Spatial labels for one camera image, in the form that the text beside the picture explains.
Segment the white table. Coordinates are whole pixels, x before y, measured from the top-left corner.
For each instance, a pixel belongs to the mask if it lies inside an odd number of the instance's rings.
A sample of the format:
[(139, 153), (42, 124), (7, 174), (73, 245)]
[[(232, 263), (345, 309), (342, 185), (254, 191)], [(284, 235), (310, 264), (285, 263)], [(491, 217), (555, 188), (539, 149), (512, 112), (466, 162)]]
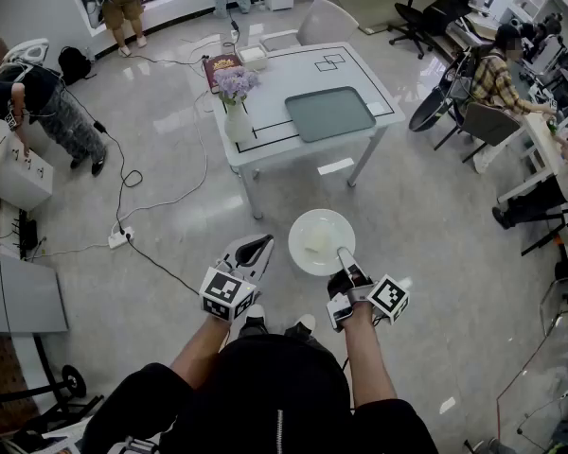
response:
[[(252, 215), (262, 218), (256, 198), (255, 171), (280, 161), (340, 147), (367, 138), (368, 145), (347, 178), (353, 187), (365, 165), (381, 142), (387, 128), (402, 123), (406, 116), (378, 76), (358, 52), (346, 42), (316, 44), (277, 50), (267, 54), (267, 66), (259, 73), (260, 84), (244, 102), (253, 131), (240, 145), (225, 132), (227, 111), (219, 97), (212, 97), (217, 122), (228, 164), (240, 174)], [(288, 113), (289, 97), (330, 89), (351, 87), (375, 117), (375, 124), (365, 130), (332, 136), (312, 143), (299, 137)]]

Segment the black router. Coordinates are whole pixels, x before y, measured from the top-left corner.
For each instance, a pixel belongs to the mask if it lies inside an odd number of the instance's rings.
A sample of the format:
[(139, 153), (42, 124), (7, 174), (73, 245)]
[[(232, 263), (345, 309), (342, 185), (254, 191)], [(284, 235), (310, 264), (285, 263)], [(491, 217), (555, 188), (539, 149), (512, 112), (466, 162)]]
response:
[(34, 252), (38, 243), (37, 222), (34, 219), (22, 218), (19, 222), (20, 258), (24, 259), (29, 252)]

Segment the person's right forearm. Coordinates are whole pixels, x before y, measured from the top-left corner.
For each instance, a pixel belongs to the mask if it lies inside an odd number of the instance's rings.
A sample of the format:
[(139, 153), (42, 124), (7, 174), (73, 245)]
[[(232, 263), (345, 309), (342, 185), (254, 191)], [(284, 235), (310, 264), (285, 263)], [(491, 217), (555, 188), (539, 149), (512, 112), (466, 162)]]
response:
[(382, 358), (371, 316), (354, 314), (344, 324), (354, 408), (396, 399), (397, 393)]

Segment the black backpack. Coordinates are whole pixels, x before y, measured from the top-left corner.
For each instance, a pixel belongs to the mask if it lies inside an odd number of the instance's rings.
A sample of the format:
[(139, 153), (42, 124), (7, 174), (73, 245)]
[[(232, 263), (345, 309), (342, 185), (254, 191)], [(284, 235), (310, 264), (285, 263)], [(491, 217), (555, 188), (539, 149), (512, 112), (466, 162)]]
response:
[(75, 47), (65, 46), (58, 57), (58, 64), (66, 85), (91, 77), (91, 61)]

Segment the purple flower bouquet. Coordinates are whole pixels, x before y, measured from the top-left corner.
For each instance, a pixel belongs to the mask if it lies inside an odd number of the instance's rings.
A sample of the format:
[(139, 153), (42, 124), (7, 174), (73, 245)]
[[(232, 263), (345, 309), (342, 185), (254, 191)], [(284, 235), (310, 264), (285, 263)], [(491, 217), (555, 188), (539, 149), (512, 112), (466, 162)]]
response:
[(243, 66), (217, 70), (214, 79), (218, 86), (219, 98), (228, 105), (241, 104), (250, 91), (259, 85), (259, 74)]

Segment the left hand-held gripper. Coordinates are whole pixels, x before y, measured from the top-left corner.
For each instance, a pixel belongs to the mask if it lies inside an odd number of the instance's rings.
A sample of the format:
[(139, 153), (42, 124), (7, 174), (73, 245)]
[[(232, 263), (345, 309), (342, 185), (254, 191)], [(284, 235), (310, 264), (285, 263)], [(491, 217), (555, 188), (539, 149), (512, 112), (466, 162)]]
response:
[[(232, 241), (215, 267), (210, 267), (200, 288), (204, 312), (233, 322), (256, 300), (258, 281), (269, 265), (274, 237), (249, 235)], [(252, 256), (243, 262), (240, 256)]]

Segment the white square box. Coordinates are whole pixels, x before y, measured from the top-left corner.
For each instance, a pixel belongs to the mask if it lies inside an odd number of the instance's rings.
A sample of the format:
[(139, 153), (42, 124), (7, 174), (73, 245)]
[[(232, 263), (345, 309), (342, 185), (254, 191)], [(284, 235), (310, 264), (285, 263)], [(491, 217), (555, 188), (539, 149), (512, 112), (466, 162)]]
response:
[(236, 55), (240, 60), (240, 65), (247, 70), (260, 71), (267, 67), (268, 51), (262, 44), (238, 47)]

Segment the dark red book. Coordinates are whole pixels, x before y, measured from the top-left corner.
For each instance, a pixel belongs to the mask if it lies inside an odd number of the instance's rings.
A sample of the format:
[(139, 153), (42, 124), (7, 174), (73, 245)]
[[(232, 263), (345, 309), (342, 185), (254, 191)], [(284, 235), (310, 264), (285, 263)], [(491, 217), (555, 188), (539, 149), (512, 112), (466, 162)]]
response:
[(219, 92), (219, 85), (215, 79), (217, 71), (239, 66), (241, 66), (241, 62), (236, 54), (222, 54), (213, 58), (203, 59), (204, 74), (211, 93), (217, 94)]

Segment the green tray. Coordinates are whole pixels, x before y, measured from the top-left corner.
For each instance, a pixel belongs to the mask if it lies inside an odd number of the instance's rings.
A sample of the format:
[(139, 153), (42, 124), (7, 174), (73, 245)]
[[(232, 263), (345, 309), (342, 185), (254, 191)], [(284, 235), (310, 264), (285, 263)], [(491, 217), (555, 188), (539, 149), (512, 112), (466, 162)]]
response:
[(374, 128), (375, 116), (350, 86), (285, 99), (299, 137), (306, 143)]

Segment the black weight wheel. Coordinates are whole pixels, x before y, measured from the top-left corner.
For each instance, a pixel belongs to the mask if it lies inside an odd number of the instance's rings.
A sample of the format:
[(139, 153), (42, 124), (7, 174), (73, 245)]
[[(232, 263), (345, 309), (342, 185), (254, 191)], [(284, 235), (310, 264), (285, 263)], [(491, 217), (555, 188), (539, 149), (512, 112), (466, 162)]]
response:
[(84, 398), (87, 394), (86, 383), (81, 373), (71, 365), (62, 367), (62, 380), (65, 388), (77, 398)]

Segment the light grey chair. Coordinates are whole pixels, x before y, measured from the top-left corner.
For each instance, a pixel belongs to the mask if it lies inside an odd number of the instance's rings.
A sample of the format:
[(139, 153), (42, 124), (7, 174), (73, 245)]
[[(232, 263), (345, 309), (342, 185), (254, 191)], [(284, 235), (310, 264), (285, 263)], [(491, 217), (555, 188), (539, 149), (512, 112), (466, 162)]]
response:
[(359, 23), (341, 7), (328, 0), (314, 0), (298, 29), (265, 34), (259, 42), (269, 52), (281, 49), (278, 44), (282, 43), (288, 43), (285, 48), (289, 48), (347, 42), (358, 27)]

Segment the grey cabinet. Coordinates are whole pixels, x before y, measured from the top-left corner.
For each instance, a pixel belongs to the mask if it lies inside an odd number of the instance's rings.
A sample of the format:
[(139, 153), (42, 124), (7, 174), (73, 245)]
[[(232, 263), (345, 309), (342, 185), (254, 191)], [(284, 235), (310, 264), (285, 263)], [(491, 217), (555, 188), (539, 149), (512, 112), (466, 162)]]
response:
[(57, 273), (0, 253), (0, 333), (62, 333), (68, 324)]

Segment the white vase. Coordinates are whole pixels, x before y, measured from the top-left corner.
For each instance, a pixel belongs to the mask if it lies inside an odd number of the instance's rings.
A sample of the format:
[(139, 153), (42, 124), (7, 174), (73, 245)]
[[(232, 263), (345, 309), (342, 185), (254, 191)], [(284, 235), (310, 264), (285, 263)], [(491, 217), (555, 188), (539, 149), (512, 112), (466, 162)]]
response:
[(243, 104), (236, 101), (225, 102), (226, 116), (224, 130), (233, 143), (242, 143), (253, 137), (253, 127)]

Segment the person's left shoe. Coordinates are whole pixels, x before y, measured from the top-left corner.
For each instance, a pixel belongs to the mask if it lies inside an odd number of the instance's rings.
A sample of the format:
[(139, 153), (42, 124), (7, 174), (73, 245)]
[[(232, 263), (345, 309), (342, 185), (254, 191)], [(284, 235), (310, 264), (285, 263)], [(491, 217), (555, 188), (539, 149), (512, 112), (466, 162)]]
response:
[(248, 308), (244, 326), (261, 330), (266, 329), (265, 311), (261, 305), (253, 304)]

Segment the white round plate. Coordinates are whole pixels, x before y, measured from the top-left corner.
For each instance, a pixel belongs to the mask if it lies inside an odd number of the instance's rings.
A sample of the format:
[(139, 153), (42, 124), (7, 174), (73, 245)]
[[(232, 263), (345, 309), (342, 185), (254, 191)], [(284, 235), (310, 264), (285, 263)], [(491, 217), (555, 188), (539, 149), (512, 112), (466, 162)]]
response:
[[(309, 228), (317, 223), (326, 223), (332, 235), (332, 250), (321, 255), (304, 249), (304, 239)], [(347, 247), (352, 254), (356, 249), (356, 236), (345, 217), (329, 209), (313, 209), (301, 215), (289, 231), (288, 248), (294, 263), (314, 276), (330, 276), (342, 269), (337, 249)]]

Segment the white power strip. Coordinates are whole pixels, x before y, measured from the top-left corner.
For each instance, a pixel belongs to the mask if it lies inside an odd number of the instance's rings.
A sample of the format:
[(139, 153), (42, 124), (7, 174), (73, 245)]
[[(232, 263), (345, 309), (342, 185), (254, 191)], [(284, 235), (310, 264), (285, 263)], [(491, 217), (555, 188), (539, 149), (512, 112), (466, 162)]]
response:
[(122, 231), (118, 230), (108, 236), (108, 246), (115, 250), (133, 241), (134, 231), (132, 227), (126, 227)]

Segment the person's black clothing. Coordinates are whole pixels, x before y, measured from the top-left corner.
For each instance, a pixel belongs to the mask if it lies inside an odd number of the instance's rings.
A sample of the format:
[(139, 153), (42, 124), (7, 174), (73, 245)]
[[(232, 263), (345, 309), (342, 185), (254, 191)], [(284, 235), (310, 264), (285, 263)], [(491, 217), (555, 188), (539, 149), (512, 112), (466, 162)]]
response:
[(409, 403), (349, 403), (332, 355), (253, 335), (229, 343), (197, 389), (160, 363), (128, 375), (87, 425), (80, 452), (158, 435), (160, 454), (438, 454)]

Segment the person's left forearm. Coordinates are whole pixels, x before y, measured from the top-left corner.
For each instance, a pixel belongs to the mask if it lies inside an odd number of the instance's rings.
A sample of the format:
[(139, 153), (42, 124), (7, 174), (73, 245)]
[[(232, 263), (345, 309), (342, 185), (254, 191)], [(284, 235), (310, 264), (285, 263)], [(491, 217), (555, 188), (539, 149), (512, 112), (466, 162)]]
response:
[(212, 371), (230, 330), (231, 323), (207, 316), (171, 363), (170, 369), (192, 389), (197, 390)]

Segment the black office chair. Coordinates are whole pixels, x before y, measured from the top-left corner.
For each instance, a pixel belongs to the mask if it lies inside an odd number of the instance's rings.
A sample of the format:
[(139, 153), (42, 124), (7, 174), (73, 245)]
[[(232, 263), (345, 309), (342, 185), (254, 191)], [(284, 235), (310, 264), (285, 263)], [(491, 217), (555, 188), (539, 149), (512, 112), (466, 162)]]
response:
[(443, 36), (451, 22), (471, 13), (470, 0), (435, 0), (424, 10), (415, 9), (413, 2), (408, 0), (406, 4), (395, 4), (395, 10), (404, 23), (400, 26), (388, 25), (386, 30), (400, 33), (400, 36), (389, 41), (390, 45), (400, 41), (413, 42), (420, 60), (425, 56), (424, 44), (429, 52), (433, 51), (436, 46), (434, 37)]

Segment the grey shell chair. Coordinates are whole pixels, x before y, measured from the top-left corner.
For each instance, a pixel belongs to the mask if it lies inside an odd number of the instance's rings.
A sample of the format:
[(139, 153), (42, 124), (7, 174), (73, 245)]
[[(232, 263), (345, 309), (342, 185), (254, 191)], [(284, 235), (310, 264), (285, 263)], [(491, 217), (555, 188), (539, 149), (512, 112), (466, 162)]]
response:
[(501, 109), (471, 102), (461, 121), (456, 121), (453, 129), (435, 146), (438, 150), (456, 132), (465, 132), (482, 141), (482, 144), (462, 160), (465, 164), (486, 147), (496, 147), (521, 128), (515, 118)]

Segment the dark grey round seat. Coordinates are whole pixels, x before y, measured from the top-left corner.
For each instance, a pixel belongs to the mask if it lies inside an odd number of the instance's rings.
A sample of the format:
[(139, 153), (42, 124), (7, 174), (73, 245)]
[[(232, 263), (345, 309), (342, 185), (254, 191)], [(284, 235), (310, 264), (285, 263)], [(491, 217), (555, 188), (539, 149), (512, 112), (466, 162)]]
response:
[(450, 87), (436, 86), (410, 118), (408, 129), (412, 132), (427, 131), (444, 116), (456, 120), (450, 90)]

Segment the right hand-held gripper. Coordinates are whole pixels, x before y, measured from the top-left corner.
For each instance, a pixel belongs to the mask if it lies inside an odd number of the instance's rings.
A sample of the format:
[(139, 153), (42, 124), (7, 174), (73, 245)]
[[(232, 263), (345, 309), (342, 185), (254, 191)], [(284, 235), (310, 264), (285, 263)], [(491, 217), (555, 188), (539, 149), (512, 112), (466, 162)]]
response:
[(328, 280), (327, 312), (332, 328), (340, 332), (343, 321), (353, 315), (354, 306), (359, 303), (370, 304), (377, 319), (385, 318), (393, 324), (409, 304), (407, 290), (387, 274), (378, 282), (360, 274), (347, 247), (339, 247), (337, 255), (344, 271)]

